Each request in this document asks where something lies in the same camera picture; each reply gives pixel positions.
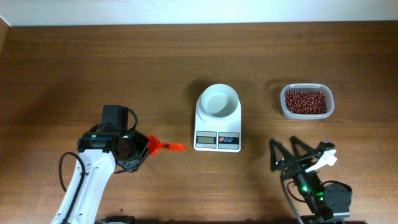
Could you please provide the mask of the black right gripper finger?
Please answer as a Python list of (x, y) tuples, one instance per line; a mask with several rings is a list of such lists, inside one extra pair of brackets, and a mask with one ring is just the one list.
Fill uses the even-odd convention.
[(314, 148), (302, 142), (299, 138), (292, 136), (290, 142), (293, 147), (294, 155), (298, 159), (312, 157), (315, 154)]
[(271, 171), (283, 170), (295, 162), (295, 157), (278, 141), (269, 141)]

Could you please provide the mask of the orange measuring scoop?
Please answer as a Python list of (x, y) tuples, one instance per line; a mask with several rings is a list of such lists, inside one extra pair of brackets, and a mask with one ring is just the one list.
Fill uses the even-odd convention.
[(149, 150), (149, 155), (154, 156), (156, 155), (160, 150), (167, 150), (167, 151), (185, 151), (187, 149), (187, 146), (184, 144), (180, 143), (166, 143), (166, 142), (160, 142), (158, 138), (155, 136), (149, 135), (149, 144), (148, 144), (148, 150)]

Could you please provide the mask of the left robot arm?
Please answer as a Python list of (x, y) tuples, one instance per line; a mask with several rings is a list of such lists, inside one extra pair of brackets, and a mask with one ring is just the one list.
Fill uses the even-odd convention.
[[(65, 196), (52, 223), (94, 223), (100, 201), (113, 174), (139, 170), (149, 155), (149, 138), (136, 130), (135, 112), (121, 105), (103, 106), (101, 122), (77, 142), (77, 152), (65, 152), (58, 162), (58, 178)], [(76, 165), (69, 186), (62, 178), (63, 160)]]

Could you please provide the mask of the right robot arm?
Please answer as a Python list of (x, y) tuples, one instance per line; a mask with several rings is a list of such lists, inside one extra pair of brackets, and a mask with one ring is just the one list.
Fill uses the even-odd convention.
[(344, 223), (350, 217), (352, 188), (336, 180), (321, 181), (318, 170), (337, 161), (335, 145), (321, 141), (316, 148), (290, 137), (293, 153), (271, 139), (271, 171), (280, 171), (284, 195), (299, 223)]

